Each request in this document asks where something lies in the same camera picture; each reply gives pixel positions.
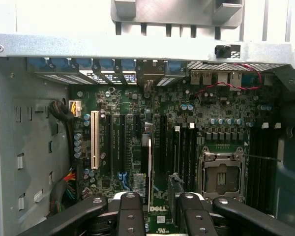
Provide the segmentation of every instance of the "pci slot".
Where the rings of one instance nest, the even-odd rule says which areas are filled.
[[[126,166],[126,160],[127,160],[127,149],[126,149],[126,144],[127,144],[127,139],[126,139],[126,115],[120,115],[119,118],[119,125],[120,125],[120,133],[119,133],[119,155],[120,155],[120,171],[121,173],[124,173],[125,166]]]
[[[165,173],[166,167],[166,131],[167,131],[167,116],[161,116],[160,134],[159,134],[159,171]]]
[[[113,176],[113,146],[114,146],[114,128],[113,128],[113,116],[107,116],[107,131],[108,131],[108,160],[107,165],[110,166],[110,173]]]
[[[99,168],[99,111],[91,111],[91,125],[90,125],[90,134],[91,134],[91,168]]]

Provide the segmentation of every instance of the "green circuit board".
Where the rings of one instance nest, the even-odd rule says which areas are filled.
[[[148,147],[142,146],[145,133],[152,145],[150,202],[148,198],[144,200],[149,233],[178,233],[168,205],[168,175],[177,170],[185,191],[200,193],[198,162],[203,147],[225,153],[242,147],[249,153],[249,124],[262,126],[264,122],[276,122],[273,101],[281,89],[276,83],[254,91],[230,91],[227,86],[215,86],[196,96],[204,87],[191,85],[188,78],[173,86],[154,87],[151,93],[144,93],[137,85],[72,86],[71,100],[82,103],[82,116],[74,121],[74,133],[82,135],[79,159],[86,169],[78,183],[82,198],[101,194],[111,200],[116,193],[127,191],[119,178],[120,173],[126,172],[126,187],[143,196],[148,194],[145,159]],[[101,111],[102,116],[100,167],[93,171],[90,124],[85,123],[84,117],[91,111]],[[226,124],[227,119],[232,121],[231,125]],[[175,127],[182,134],[184,159],[179,168],[173,148]]]

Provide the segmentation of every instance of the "blue capacitor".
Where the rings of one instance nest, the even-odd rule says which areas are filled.
[[[89,119],[90,119],[90,114],[85,114],[85,115],[83,116],[83,119],[84,119],[84,120],[89,120]]]
[[[84,126],[89,126],[89,124],[90,124],[90,122],[89,122],[88,120],[85,120],[85,121],[83,122],[83,125],[84,125]]]
[[[83,173],[84,173],[85,175],[88,175],[88,174],[89,174],[89,169],[84,169]]]
[[[94,177],[95,173],[94,173],[94,171],[90,171],[88,175],[89,175],[90,177]]]

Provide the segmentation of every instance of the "cable bundle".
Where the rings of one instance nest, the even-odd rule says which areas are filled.
[[[67,189],[65,190],[67,196],[69,199],[75,200],[75,189],[74,189],[74,184],[75,184],[75,173],[72,173],[72,171],[63,178],[67,183]]]

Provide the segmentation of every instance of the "red wire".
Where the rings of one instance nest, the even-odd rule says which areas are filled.
[[[261,73],[259,71],[257,71],[256,69],[254,69],[253,67],[249,66],[249,65],[246,65],[246,64],[239,64],[239,63],[234,63],[234,65],[240,65],[240,66],[243,66],[251,71],[254,71],[258,74],[258,77],[259,77],[259,83],[260,85],[257,86],[257,87],[250,87],[250,88],[245,88],[245,87],[236,87],[236,86],[233,86],[231,84],[227,84],[225,82],[217,82],[213,85],[209,85],[209,86],[206,86],[204,89],[200,90],[197,94],[196,94],[196,97],[198,97],[200,95],[200,93],[204,92],[205,90],[207,90],[208,88],[211,88],[211,87],[214,87],[214,86],[217,86],[217,85],[220,85],[220,84],[224,84],[226,86],[229,86],[229,87],[232,87],[232,88],[236,88],[236,89],[241,89],[241,90],[256,90],[256,89],[260,89],[261,86],[262,86],[262,76],[261,76]]]

